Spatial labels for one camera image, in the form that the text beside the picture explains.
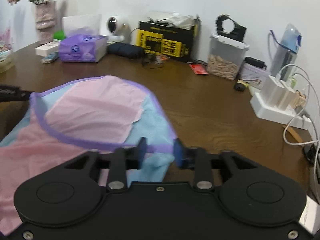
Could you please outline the pink blue purple vest garment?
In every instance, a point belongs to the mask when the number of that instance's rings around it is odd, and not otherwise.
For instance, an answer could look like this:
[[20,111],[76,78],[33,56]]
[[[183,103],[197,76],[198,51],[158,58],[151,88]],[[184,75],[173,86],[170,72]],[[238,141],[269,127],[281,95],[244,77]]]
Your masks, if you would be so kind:
[[14,193],[27,179],[86,151],[111,153],[142,137],[147,153],[128,180],[162,181],[174,161],[176,133],[141,84],[109,75],[32,93],[25,116],[1,141],[1,232],[8,235],[21,224]]

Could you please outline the small blue wrapped packet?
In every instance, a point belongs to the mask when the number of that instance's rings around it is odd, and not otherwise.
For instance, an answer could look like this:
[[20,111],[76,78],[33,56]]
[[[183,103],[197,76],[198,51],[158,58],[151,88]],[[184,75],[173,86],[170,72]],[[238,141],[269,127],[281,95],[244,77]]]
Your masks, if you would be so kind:
[[59,58],[59,53],[58,52],[53,52],[48,54],[46,57],[41,59],[42,64],[49,64],[54,61],[56,61]]

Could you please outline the white flat box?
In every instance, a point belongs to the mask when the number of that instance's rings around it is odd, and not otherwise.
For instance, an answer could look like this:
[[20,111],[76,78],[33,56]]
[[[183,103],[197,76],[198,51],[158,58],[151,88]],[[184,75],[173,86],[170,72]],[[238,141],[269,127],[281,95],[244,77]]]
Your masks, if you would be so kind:
[[53,40],[47,44],[43,44],[37,48],[35,48],[35,54],[37,56],[46,57],[51,53],[55,53],[59,51],[60,41]]

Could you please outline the green box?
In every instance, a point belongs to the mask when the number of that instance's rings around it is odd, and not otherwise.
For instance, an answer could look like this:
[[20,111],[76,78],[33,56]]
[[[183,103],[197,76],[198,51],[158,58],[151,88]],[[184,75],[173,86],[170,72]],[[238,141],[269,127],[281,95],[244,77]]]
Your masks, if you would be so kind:
[[63,32],[63,30],[60,31],[56,31],[53,35],[53,39],[55,40],[59,40],[62,41],[66,38],[65,33]]

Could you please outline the pink textured flower vase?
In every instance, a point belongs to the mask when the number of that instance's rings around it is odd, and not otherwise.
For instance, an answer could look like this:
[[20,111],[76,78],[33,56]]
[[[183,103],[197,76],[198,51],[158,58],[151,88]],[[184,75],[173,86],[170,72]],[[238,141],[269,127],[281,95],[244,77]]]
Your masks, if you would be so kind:
[[56,25],[56,2],[36,6],[35,24],[39,33],[39,44],[52,42]]

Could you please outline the red snack packet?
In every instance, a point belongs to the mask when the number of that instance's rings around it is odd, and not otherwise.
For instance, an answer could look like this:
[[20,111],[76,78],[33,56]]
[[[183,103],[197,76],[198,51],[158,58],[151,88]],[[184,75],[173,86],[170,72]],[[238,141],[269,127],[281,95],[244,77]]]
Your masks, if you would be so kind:
[[189,67],[196,75],[208,75],[208,72],[204,69],[201,64],[189,64]]

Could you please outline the purple tissue pack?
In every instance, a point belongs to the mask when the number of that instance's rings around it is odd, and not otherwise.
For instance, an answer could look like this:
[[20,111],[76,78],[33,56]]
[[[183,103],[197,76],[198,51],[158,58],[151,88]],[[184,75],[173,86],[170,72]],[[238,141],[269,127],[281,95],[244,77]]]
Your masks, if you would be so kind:
[[62,18],[65,39],[60,42],[63,62],[97,63],[106,54],[108,37],[100,35],[101,15],[76,15]]

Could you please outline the white power strip with chargers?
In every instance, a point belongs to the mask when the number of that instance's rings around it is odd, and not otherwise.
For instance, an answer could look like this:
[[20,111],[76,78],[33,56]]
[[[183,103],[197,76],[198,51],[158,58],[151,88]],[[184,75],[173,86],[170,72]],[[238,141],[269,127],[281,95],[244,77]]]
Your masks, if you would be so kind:
[[283,125],[292,120],[291,126],[307,130],[311,121],[306,117],[295,117],[296,111],[290,106],[295,96],[295,91],[284,81],[268,76],[262,89],[252,96],[250,104],[260,119]]

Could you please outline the clear plastic food container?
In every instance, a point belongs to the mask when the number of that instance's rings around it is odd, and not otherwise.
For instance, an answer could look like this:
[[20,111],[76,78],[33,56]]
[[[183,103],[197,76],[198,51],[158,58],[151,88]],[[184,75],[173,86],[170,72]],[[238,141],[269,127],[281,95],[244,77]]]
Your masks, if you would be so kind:
[[248,44],[212,33],[206,71],[233,81],[248,50]]

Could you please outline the black yellow cardboard box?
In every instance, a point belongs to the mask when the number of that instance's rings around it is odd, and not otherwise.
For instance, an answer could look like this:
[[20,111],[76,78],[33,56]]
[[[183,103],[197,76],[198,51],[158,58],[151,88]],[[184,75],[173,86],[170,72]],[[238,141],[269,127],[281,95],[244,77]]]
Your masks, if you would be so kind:
[[200,19],[193,19],[189,30],[151,22],[139,22],[136,45],[146,53],[163,54],[181,62],[192,59],[194,43],[199,32]]

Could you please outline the blue clear water bottle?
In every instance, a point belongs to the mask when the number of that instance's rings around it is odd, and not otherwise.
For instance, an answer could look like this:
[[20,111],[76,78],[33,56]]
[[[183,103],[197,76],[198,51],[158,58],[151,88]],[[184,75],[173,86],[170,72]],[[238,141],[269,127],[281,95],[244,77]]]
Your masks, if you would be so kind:
[[272,29],[270,30],[270,34],[274,42],[278,45],[270,70],[270,74],[275,77],[282,67],[287,64],[295,63],[297,54],[302,45],[302,34],[291,23],[286,26],[280,42],[277,40]]

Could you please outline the black mount on container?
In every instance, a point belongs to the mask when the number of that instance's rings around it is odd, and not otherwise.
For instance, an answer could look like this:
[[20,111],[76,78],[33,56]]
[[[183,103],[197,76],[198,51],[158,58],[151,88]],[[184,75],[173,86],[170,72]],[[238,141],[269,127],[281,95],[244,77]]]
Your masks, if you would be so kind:
[[243,42],[247,28],[233,20],[228,14],[221,14],[216,18],[217,35]]

